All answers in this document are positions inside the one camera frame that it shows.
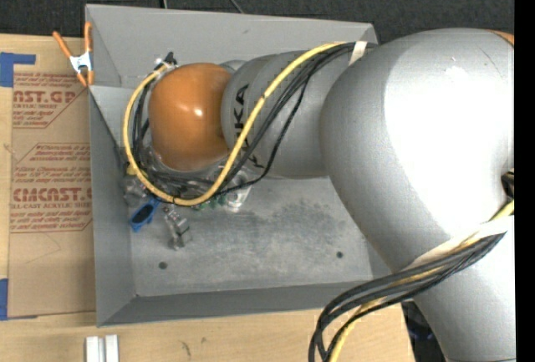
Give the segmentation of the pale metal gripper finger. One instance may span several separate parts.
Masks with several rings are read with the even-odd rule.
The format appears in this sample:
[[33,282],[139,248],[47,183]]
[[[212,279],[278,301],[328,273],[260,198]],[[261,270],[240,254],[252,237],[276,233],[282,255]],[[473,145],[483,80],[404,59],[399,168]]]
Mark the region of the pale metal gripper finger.
[[169,228],[171,239],[170,248],[178,250],[191,241],[191,228],[187,218],[178,210],[177,206],[163,208],[164,220]]
[[128,206],[138,206],[147,198],[145,185],[136,175],[126,174],[122,180],[122,188]]

